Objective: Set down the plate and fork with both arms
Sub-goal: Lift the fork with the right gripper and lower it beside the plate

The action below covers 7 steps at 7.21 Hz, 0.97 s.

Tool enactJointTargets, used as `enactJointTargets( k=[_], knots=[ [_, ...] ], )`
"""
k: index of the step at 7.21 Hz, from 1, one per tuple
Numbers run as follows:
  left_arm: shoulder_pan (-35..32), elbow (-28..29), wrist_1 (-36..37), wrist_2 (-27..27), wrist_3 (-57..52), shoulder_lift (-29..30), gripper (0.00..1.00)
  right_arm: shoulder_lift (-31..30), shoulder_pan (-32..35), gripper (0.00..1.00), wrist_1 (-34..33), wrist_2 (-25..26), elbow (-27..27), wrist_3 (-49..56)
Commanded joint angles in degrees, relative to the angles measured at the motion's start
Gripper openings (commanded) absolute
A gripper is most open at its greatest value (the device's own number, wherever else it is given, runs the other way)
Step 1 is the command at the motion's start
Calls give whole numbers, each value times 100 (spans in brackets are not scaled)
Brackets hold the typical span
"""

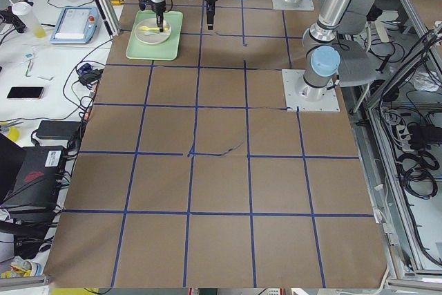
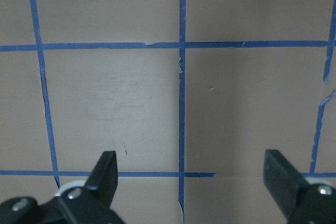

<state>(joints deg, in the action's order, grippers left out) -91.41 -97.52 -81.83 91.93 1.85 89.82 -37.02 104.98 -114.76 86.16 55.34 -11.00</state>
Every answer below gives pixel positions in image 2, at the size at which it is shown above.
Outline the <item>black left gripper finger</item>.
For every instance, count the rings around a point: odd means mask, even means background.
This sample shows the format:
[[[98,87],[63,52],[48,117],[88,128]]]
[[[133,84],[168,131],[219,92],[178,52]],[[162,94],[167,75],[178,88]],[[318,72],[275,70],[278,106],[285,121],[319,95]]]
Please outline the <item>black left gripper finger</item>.
[[[105,151],[84,183],[68,183],[40,205],[29,196],[1,203],[1,223],[123,223],[111,203],[118,186],[117,156]]]

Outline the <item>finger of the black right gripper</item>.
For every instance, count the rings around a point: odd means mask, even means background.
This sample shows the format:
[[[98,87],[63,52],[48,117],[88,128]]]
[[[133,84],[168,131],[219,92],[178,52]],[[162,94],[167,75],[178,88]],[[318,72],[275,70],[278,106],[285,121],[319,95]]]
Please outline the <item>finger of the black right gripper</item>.
[[[263,181],[287,223],[335,223],[335,185],[304,177],[278,150],[265,150]]]

